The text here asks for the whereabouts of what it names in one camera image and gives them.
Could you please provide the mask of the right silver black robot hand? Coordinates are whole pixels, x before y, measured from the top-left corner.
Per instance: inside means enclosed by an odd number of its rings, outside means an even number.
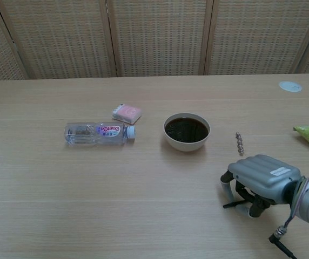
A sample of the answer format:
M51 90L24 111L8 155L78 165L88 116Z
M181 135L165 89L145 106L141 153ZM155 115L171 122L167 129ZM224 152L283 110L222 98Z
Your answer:
M238 160L220 177L229 200L223 207L259 217L270 206L291 205L301 178L298 168L267 155Z

